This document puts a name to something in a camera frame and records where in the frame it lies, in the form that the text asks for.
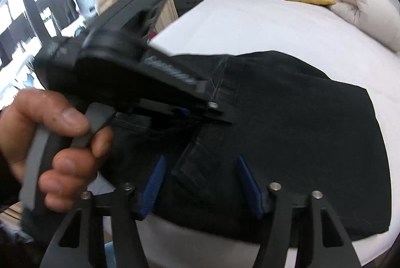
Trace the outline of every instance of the bed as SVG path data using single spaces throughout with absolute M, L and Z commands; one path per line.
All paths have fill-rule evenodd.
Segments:
M 389 158 L 392 221 L 388 232 L 354 246 L 362 265 L 391 248 L 400 232 L 397 55 L 325 7 L 284 0 L 205 0 L 151 44 L 173 55 L 278 50 L 315 66 L 333 80 L 367 89 Z M 148 258 L 164 267 L 251 267 L 259 248 L 188 231 L 155 216 L 139 224 L 139 230 Z M 295 256 L 296 251 L 290 250 L 287 268 L 294 267 Z

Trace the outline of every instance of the silver bolt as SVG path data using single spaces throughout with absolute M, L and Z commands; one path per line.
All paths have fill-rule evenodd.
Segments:
M 125 191 L 131 191 L 131 190 L 133 189 L 133 186 L 132 186 L 132 184 L 131 184 L 130 182 L 125 182 L 125 183 L 122 185 L 122 188 L 123 188 L 123 190 L 125 190 Z
M 218 103 L 215 102 L 209 102 L 208 107 L 211 109 L 218 109 Z
M 278 182 L 273 182 L 269 185 L 272 190 L 278 191 L 282 189 L 282 185 Z
M 81 199 L 86 200 L 86 199 L 89 199 L 91 196 L 92 196 L 92 193 L 90 191 L 84 191 L 80 197 L 81 197 Z
M 316 199 L 321 199 L 324 196 L 323 193 L 318 190 L 313 191 L 311 194 Z

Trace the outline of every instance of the gray nightstand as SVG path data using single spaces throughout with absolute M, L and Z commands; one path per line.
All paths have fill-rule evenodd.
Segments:
M 184 15 L 204 0 L 173 0 L 178 16 Z

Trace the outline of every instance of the gray handle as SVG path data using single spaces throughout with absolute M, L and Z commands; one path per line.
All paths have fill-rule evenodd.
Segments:
M 38 180 L 44 172 L 52 168 L 54 156 L 68 147 L 88 147 L 93 136 L 105 127 L 114 115 L 113 107 L 100 103 L 90 104 L 85 113 L 90 123 L 90 130 L 87 134 L 74 139 L 52 133 L 43 124 L 37 127 L 26 158 L 25 178 L 19 194 L 25 208 L 35 214 L 45 212 L 45 195 L 39 190 Z

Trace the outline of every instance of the human hand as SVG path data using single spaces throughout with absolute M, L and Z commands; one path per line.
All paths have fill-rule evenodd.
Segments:
M 14 102 L 0 116 L 0 150 L 11 172 L 23 182 L 25 160 L 37 123 L 62 136 L 87 133 L 89 121 L 60 93 L 33 88 L 21 90 Z M 90 149 L 67 148 L 54 158 L 52 169 L 43 173 L 39 188 L 46 194 L 46 206 L 56 212 L 71 209 L 80 194 L 97 177 L 101 160 L 111 148 L 110 127 L 99 131 Z

